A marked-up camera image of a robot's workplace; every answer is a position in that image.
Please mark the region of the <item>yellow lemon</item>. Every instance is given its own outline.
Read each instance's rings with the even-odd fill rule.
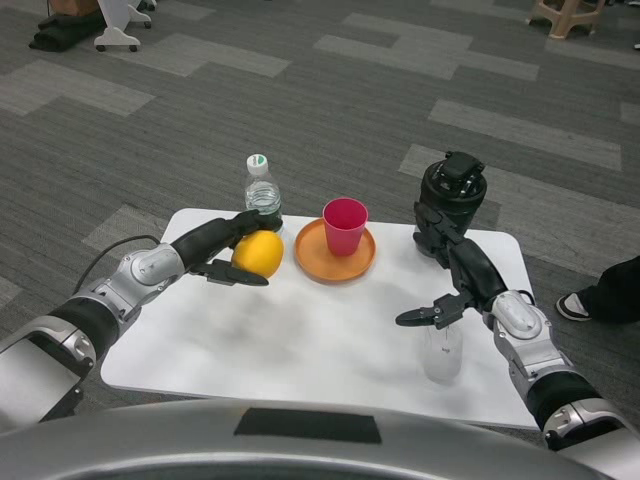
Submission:
[[[259,230],[240,240],[231,257],[231,264],[269,278],[278,270],[283,255],[282,239],[271,231]]]

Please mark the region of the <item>orange saucer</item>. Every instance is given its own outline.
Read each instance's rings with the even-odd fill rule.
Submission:
[[[322,218],[306,225],[296,237],[298,265],[316,280],[345,282],[366,272],[376,256],[376,242],[365,229],[358,250],[348,257],[336,257],[329,251]]]

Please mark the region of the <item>person's foot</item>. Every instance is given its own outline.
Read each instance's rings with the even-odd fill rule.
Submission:
[[[560,298],[556,302],[556,310],[564,318],[573,320],[574,322],[586,322],[591,320],[589,312],[587,312],[582,306],[582,302],[575,293],[570,293]]]

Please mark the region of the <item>pink plastic cup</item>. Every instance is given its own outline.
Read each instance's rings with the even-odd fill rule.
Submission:
[[[353,198],[336,198],[325,205],[322,218],[331,253],[339,257],[355,253],[369,218],[367,207]]]

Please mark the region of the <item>bottle cap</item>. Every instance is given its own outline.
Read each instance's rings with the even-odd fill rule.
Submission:
[[[247,169],[251,175],[264,175],[269,171],[267,157],[256,153],[247,158]]]

